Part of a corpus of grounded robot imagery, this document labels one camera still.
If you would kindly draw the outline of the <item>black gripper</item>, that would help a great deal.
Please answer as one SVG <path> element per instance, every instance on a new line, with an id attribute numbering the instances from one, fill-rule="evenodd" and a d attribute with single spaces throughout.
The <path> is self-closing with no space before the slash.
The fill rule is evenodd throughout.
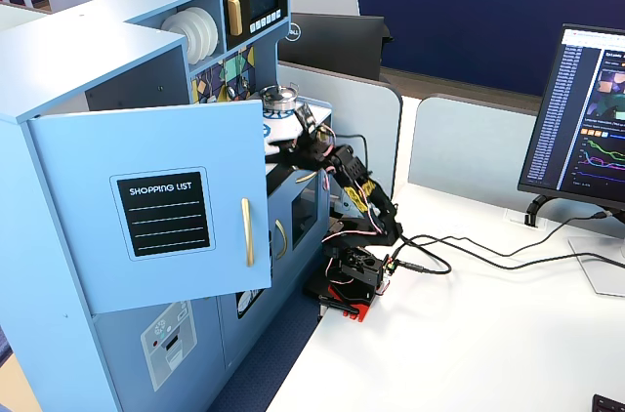
<path id="1" fill-rule="evenodd" d="M 313 164 L 323 162 L 336 145 L 336 136 L 327 125 L 318 126 L 313 132 L 303 131 L 298 138 L 278 141 L 280 162 L 297 169 L 312 169 Z"/>

